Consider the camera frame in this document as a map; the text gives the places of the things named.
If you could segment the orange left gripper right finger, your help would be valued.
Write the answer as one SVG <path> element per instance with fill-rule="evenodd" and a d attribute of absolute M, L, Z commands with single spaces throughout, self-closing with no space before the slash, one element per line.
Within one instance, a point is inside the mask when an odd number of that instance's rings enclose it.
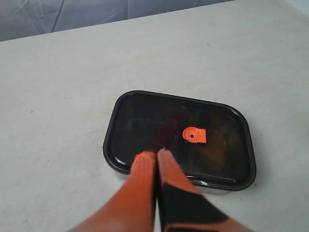
<path fill-rule="evenodd" d="M 161 231 L 251 231 L 211 204 L 187 178 L 170 151 L 161 149 L 157 159 Z"/>

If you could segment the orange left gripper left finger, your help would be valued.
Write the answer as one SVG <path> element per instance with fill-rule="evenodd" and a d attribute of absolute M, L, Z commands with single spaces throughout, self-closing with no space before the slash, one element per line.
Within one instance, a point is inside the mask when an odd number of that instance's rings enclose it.
<path fill-rule="evenodd" d="M 155 219 L 156 154 L 135 156 L 131 173 L 114 196 L 72 232 L 152 232 Z"/>

